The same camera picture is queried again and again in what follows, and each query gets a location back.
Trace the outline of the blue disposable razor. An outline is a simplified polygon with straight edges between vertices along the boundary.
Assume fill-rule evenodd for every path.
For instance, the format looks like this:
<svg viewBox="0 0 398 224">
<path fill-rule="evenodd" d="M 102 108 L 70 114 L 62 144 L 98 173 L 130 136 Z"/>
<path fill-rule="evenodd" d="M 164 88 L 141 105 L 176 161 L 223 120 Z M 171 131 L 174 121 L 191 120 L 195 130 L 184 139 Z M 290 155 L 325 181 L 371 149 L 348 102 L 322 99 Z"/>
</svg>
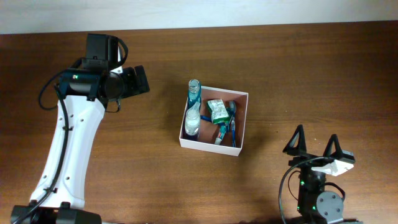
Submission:
<svg viewBox="0 0 398 224">
<path fill-rule="evenodd" d="M 204 116 L 204 115 L 200 115 L 200 118 L 201 118 L 202 120 L 205 120 L 205 121 L 208 121 L 208 122 L 211 122 L 211 123 L 212 123 L 212 120 L 211 120 L 210 117 L 207 117 L 207 116 Z"/>
</svg>

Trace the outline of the green white soap packet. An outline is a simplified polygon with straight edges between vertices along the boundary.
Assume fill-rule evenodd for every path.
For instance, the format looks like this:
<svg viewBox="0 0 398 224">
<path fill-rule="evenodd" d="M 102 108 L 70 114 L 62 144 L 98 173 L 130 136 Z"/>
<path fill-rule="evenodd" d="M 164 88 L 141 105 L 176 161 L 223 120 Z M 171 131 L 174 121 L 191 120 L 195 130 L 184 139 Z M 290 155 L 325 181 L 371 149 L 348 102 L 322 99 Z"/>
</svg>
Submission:
<svg viewBox="0 0 398 224">
<path fill-rule="evenodd" d="M 227 123 L 229 121 L 229 113 L 222 99 L 209 100 L 206 105 L 211 113 L 211 122 L 213 124 Z"/>
</svg>

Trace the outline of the clear foam soap bottle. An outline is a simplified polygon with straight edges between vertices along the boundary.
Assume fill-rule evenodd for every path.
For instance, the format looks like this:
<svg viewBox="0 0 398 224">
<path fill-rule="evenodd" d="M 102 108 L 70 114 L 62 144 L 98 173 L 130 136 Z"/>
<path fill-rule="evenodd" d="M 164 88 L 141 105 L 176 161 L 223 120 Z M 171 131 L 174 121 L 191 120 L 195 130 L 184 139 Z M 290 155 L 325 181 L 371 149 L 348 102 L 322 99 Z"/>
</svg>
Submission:
<svg viewBox="0 0 398 224">
<path fill-rule="evenodd" d="M 200 102 L 196 102 L 185 115 L 185 137 L 196 141 L 200 134 Z"/>
</svg>

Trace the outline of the teal toothpaste tube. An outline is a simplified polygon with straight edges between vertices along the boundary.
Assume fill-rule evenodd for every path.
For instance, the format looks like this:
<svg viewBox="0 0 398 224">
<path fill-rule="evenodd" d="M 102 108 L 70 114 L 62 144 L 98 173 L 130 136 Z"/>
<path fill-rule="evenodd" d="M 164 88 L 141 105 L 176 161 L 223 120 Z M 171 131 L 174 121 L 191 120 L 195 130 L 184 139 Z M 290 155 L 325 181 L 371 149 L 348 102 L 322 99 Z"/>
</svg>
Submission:
<svg viewBox="0 0 398 224">
<path fill-rule="evenodd" d="M 218 132 L 218 134 L 216 136 L 216 139 L 215 139 L 215 145 L 220 145 L 221 144 L 226 132 L 227 132 L 226 126 L 225 125 L 221 125 L 220 129 L 219 129 L 219 132 Z"/>
</svg>

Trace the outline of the teal mouthwash bottle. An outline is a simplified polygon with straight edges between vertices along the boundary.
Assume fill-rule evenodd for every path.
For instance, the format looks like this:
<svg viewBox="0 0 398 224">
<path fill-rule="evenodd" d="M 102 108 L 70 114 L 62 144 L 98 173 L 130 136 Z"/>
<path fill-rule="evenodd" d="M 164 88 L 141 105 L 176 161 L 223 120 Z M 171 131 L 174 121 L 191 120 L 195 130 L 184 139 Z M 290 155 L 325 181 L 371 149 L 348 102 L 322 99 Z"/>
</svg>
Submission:
<svg viewBox="0 0 398 224">
<path fill-rule="evenodd" d="M 188 83 L 188 108 L 196 102 L 201 104 L 201 84 L 197 79 L 192 79 Z"/>
</svg>

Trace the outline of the blue white toothbrush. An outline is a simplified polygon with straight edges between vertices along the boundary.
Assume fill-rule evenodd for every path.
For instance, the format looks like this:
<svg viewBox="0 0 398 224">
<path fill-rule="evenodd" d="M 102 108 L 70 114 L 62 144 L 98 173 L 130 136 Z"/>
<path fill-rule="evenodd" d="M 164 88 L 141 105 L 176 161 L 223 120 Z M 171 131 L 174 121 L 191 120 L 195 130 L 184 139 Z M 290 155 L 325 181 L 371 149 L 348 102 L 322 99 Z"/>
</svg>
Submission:
<svg viewBox="0 0 398 224">
<path fill-rule="evenodd" d="M 235 122 L 236 103 L 234 101 L 230 101 L 229 102 L 229 107 L 230 107 L 230 110 L 231 110 L 232 146 L 236 147 L 236 122 Z"/>
</svg>

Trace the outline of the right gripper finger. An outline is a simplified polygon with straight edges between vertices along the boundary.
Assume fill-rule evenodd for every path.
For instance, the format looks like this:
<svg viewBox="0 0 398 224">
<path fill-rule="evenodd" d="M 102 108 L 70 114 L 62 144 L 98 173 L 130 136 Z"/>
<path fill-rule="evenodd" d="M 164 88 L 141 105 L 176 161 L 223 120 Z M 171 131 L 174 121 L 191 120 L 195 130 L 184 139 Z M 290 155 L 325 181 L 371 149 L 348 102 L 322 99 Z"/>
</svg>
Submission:
<svg viewBox="0 0 398 224">
<path fill-rule="evenodd" d="M 305 133 L 302 124 L 297 126 L 293 136 L 282 152 L 290 156 L 304 156 L 307 153 Z"/>
<path fill-rule="evenodd" d="M 323 153 L 323 157 L 343 157 L 343 152 L 336 134 L 331 135 Z"/>
</svg>

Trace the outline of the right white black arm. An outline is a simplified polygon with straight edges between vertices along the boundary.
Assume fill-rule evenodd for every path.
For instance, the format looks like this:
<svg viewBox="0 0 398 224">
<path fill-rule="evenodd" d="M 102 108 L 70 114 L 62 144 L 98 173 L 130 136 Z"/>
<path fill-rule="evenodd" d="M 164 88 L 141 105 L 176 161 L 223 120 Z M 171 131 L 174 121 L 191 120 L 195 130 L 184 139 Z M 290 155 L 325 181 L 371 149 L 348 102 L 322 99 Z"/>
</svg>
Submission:
<svg viewBox="0 0 398 224">
<path fill-rule="evenodd" d="M 278 204 L 283 223 L 360 223 L 355 218 L 343 217 L 346 193 L 337 184 L 326 180 L 327 175 L 336 177 L 344 174 L 356 162 L 352 152 L 341 148 L 336 134 L 331 135 L 323 155 L 316 156 L 307 152 L 305 133 L 300 124 L 283 153 L 293 157 L 279 186 Z M 295 199 L 300 216 L 287 219 L 282 206 L 282 190 L 294 173 L 298 173 L 299 177 Z"/>
</svg>

